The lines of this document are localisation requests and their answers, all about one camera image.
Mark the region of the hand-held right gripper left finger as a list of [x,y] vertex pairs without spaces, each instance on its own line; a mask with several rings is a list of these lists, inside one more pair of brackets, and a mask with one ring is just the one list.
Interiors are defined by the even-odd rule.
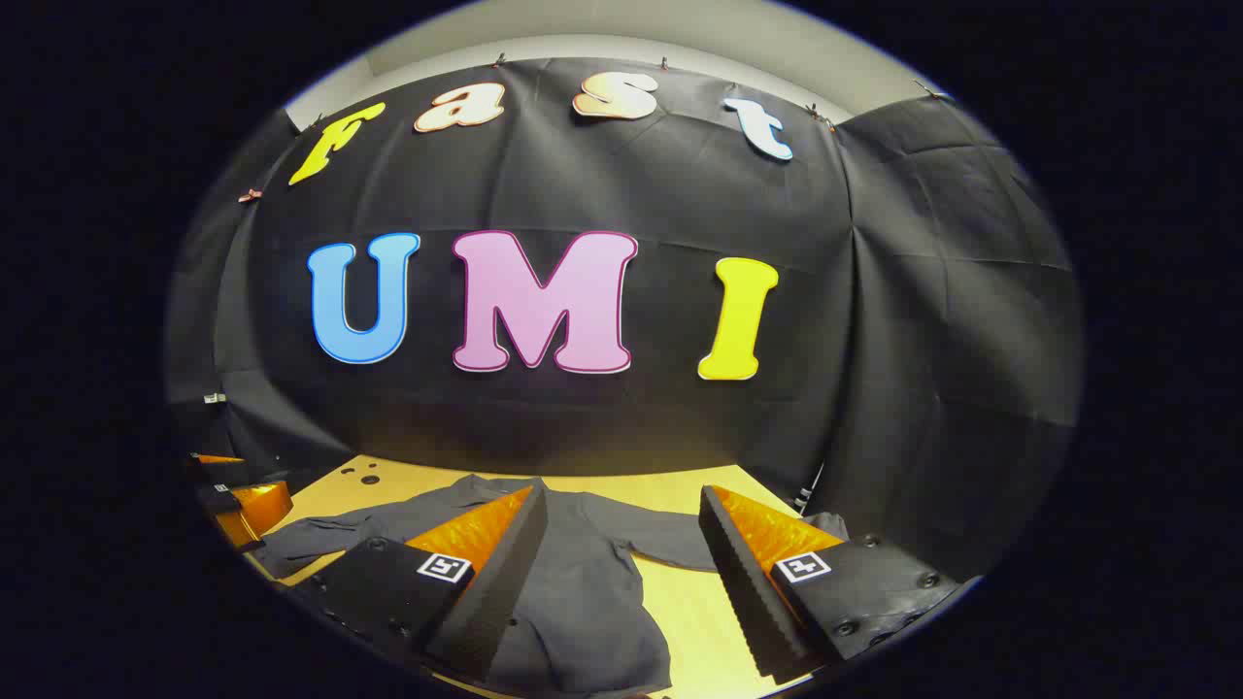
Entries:
[[521,488],[413,539],[368,537],[287,595],[394,665],[482,682],[547,521],[544,488]]

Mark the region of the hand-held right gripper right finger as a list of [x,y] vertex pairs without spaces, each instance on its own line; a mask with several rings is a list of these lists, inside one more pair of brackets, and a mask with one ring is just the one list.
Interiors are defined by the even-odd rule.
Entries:
[[773,682],[843,677],[965,593],[879,537],[835,537],[728,488],[702,488],[699,525],[751,655]]

